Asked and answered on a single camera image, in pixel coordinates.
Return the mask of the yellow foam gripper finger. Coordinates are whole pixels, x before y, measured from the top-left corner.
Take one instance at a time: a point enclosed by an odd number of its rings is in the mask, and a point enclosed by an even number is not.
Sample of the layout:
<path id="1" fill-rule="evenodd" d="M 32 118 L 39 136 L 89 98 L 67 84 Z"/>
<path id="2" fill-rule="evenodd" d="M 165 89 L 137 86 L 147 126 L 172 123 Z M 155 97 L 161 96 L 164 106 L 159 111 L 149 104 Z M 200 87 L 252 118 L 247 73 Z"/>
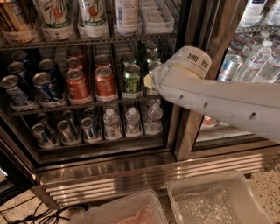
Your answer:
<path id="1" fill-rule="evenodd" d="M 144 85 L 149 88 L 152 89 L 152 82 L 151 82 L 151 76 L 149 74 L 147 74 L 144 78 L 143 78 L 143 83 Z"/>

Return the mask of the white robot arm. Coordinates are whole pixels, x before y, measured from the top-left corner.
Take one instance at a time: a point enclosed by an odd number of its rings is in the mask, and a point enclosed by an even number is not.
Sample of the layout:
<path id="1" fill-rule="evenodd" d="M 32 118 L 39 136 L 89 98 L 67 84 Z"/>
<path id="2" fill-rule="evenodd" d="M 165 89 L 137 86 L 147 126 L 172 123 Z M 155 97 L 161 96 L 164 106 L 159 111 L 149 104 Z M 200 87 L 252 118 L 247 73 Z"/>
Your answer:
<path id="1" fill-rule="evenodd" d="M 184 46 L 143 79 L 168 102 L 280 143 L 280 86 L 208 80 L 210 56 Z"/>

